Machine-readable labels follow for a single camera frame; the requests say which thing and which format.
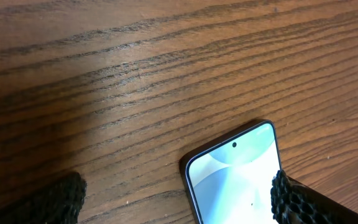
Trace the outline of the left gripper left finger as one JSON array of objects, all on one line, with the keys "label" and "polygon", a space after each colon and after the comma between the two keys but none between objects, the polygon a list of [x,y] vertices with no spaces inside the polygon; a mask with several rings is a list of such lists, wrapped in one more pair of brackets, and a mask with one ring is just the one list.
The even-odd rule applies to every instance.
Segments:
[{"label": "left gripper left finger", "polygon": [[2,209],[0,224],[77,224],[87,183],[71,172]]}]

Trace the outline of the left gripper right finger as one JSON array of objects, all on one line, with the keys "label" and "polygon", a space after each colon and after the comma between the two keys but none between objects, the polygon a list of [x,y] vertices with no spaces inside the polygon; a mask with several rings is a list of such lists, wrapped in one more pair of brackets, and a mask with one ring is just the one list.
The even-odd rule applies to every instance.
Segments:
[{"label": "left gripper right finger", "polygon": [[273,219],[279,224],[358,224],[358,213],[287,176],[272,180]]}]

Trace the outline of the black Samsung Galaxy smartphone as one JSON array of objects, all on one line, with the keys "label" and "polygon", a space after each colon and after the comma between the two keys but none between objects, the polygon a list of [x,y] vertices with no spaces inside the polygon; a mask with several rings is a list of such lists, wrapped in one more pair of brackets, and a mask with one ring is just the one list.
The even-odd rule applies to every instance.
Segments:
[{"label": "black Samsung Galaxy smartphone", "polygon": [[270,190],[281,167],[268,119],[253,119],[186,153],[179,168],[195,223],[275,223]]}]

